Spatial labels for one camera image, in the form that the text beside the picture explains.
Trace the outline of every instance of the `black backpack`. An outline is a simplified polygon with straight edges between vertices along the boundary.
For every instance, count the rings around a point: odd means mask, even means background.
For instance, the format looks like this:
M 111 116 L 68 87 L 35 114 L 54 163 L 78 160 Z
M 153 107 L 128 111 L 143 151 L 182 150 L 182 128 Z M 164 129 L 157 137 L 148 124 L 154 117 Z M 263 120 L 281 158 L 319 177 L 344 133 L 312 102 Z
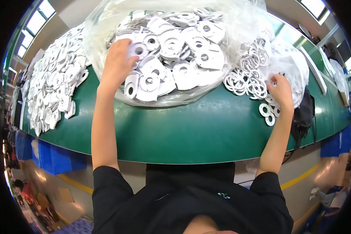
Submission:
M 314 121 L 314 142 L 316 143 L 316 121 L 315 121 L 315 99 L 309 94 L 307 88 L 304 90 L 303 100 L 299 107 L 294 110 L 293 122 L 291 124 L 291 133 L 296 141 L 295 150 L 300 147 L 302 139 L 308 133 Z

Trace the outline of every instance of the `green workbench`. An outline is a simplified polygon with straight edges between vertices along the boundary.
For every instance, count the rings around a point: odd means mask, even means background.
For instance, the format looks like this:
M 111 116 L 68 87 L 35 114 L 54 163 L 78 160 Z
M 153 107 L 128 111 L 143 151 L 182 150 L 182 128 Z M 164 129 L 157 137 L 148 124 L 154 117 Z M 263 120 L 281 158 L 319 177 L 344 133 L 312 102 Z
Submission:
M 312 72 L 309 92 L 315 98 L 317 140 L 327 138 L 351 124 L 348 108 L 333 79 L 328 74 L 320 52 L 299 31 L 276 17 L 269 17 L 277 37 L 303 46 L 318 69 L 330 78 L 322 95 Z M 91 154 L 91 124 L 99 81 L 92 66 L 89 77 L 74 92 L 75 116 L 65 119 L 62 113 L 56 129 L 40 135 L 43 141 L 73 151 Z M 260 102 L 249 96 L 236 96 L 221 84 L 198 101 L 168 108 L 133 107 L 114 100 L 118 159 L 160 164 L 201 164 L 239 161 L 260 157 L 272 131 L 260 115 Z M 29 128 L 27 104 L 22 130 Z M 311 128 L 302 146 L 313 143 Z M 288 150 L 295 147 L 290 136 Z

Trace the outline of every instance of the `cable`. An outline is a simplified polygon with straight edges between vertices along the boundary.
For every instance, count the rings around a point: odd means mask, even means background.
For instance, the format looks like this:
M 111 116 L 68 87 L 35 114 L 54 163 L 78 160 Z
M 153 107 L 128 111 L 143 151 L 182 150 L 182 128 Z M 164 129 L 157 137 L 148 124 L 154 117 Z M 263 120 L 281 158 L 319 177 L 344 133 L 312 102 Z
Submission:
M 295 150 L 293 150 L 293 151 L 290 153 L 289 157 L 286 158 L 286 160 L 285 160 L 281 165 L 283 165 L 285 162 L 287 162 L 287 161 L 289 160 L 289 158 L 291 158 L 291 156 L 294 154 L 294 152 L 295 152 Z
M 237 185 L 240 185 L 240 184 L 245 183 L 245 182 L 250 182 L 250 181 L 253 181 L 253 180 L 247 180 L 247 181 L 244 181 L 244 182 L 240 182 Z

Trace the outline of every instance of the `gray floor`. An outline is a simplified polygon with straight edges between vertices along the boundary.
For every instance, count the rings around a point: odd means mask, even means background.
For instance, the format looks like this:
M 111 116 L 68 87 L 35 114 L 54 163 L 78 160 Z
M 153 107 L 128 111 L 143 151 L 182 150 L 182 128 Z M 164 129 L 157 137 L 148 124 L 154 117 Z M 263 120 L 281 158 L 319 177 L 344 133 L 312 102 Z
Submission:
M 291 186 L 285 188 L 283 194 L 290 214 L 296 223 L 294 232 L 304 225 L 305 216 L 310 213 L 310 209 L 315 207 L 314 205 L 317 203 L 316 199 L 308 201 L 310 190 L 315 186 L 327 189 L 341 183 L 341 177 L 343 179 L 344 168 L 346 167 L 345 161 L 347 160 L 341 159 L 341 157 L 321 160 L 320 144 L 316 143 L 295 152 L 292 158 L 281 167 L 278 174 L 280 184 L 291 181 Z M 82 185 L 93 188 L 90 156 L 87 156 L 87 162 L 87 169 L 65 173 L 64 175 Z M 258 160 L 236 162 L 234 182 L 239 183 L 254 179 L 255 172 L 252 170 L 257 164 Z M 131 185 L 134 193 L 145 186 L 145 164 L 120 161 L 119 166 L 123 177 Z M 299 176 L 315 166 L 319 166 L 317 170 L 299 180 Z M 82 214 L 93 217 L 91 194 L 65 182 L 58 176 L 50 175 L 39 169 L 32 160 L 25 163 L 24 171 L 33 183 L 37 185 L 40 192 L 48 194 L 56 212 L 67 222 L 75 221 Z M 62 200 L 58 187 L 69 188 L 75 203 Z

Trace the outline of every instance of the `person's right hand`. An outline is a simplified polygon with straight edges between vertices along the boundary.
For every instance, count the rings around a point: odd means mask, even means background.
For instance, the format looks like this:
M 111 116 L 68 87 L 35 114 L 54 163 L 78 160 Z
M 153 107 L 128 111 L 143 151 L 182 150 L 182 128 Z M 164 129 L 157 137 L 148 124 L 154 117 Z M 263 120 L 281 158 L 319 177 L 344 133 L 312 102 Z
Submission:
M 274 75 L 271 80 L 276 83 L 276 86 L 267 84 L 267 89 L 272 97 L 280 104 L 281 111 L 294 111 L 291 86 L 287 79 L 282 75 Z
M 129 75 L 133 63 L 138 61 L 138 56 L 126 58 L 130 43 L 130 39 L 121 39 L 114 42 L 109 48 L 103 75 L 98 87 L 99 92 L 114 95 L 118 87 Z

